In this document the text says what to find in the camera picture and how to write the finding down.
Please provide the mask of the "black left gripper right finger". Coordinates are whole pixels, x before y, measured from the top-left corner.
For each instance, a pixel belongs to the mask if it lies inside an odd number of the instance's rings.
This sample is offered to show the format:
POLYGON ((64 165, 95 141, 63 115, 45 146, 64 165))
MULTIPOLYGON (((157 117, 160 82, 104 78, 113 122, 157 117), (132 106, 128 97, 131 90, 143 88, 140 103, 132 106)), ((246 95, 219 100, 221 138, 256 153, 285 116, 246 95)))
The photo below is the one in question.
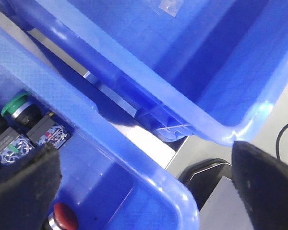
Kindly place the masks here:
POLYGON ((288 164, 235 141, 232 180, 255 230, 288 230, 288 164))

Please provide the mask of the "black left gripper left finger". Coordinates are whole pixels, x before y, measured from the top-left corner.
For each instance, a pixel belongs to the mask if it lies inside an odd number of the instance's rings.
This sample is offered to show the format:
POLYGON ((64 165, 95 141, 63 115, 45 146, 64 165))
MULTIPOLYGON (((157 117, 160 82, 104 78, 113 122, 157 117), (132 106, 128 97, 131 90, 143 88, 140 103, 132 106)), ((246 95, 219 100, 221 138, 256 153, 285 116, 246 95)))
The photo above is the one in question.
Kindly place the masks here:
POLYGON ((0 167, 0 230, 39 230, 61 183, 60 154, 44 144, 0 167))

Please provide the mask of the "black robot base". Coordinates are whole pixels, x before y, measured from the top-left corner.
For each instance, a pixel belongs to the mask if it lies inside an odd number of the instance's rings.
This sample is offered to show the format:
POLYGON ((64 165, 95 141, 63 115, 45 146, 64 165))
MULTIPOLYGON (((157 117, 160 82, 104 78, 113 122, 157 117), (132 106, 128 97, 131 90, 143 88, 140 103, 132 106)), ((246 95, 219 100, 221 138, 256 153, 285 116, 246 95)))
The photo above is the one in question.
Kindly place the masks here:
POLYGON ((224 159, 215 158, 188 166, 178 180, 192 193, 200 210, 223 176, 232 178, 232 165, 224 159))

